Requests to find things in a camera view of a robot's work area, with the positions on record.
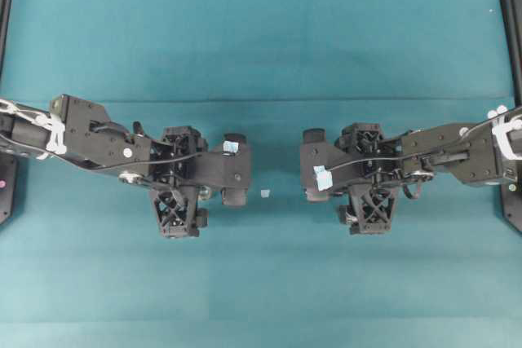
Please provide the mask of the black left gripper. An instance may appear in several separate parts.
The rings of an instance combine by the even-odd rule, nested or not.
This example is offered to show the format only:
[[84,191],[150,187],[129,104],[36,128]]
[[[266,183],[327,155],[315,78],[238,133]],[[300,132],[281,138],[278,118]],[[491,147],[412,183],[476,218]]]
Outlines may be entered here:
[[152,144],[151,158],[159,163],[150,169],[149,195],[165,238],[198,237],[207,224],[208,211],[197,205],[201,185],[192,179],[194,159],[207,151],[207,142],[191,126],[167,127]]

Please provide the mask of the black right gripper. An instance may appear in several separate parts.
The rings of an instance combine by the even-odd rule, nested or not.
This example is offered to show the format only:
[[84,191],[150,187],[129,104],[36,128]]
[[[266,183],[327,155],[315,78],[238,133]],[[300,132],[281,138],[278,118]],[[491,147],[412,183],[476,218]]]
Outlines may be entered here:
[[339,208],[340,221],[352,235],[376,235],[389,231],[398,201],[400,163],[394,158],[399,139],[387,139],[380,125],[354,123],[342,130],[335,145],[357,163],[349,165],[356,177],[345,192],[348,205]]

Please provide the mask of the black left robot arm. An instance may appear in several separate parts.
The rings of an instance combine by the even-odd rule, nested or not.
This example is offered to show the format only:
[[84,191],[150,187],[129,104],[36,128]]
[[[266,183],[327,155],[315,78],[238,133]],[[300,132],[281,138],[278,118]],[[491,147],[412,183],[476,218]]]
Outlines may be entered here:
[[148,189],[159,232],[166,238],[197,237],[208,223],[198,206],[204,186],[189,178],[206,152],[201,133],[190,126],[167,127],[159,139],[139,122],[127,129],[101,104],[60,95],[48,110],[1,101],[1,150],[38,160],[56,158],[91,173]]

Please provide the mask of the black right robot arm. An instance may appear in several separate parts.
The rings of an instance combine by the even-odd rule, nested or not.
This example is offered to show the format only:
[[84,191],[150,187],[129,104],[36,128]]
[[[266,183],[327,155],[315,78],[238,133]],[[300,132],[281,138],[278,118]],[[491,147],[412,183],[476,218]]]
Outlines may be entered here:
[[389,231],[401,193],[419,198],[422,185],[439,172],[468,186],[513,184],[521,159],[521,108],[500,106],[485,121],[450,123],[386,138],[380,125],[354,123],[335,145],[345,156],[333,165],[345,180],[336,192],[348,205],[340,220],[351,234]]

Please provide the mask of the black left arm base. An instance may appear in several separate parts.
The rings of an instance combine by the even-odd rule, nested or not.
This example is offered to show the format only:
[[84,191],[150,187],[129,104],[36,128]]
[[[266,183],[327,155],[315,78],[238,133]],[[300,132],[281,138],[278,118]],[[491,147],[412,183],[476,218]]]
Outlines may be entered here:
[[3,224],[12,215],[14,209],[15,185],[18,170],[17,159],[12,155],[2,153],[0,170],[0,223]]

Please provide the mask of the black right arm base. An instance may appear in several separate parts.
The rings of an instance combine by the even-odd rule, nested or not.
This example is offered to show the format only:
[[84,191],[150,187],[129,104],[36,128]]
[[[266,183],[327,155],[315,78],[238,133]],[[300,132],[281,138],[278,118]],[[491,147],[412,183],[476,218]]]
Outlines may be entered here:
[[521,235],[521,182],[493,185],[495,216]]

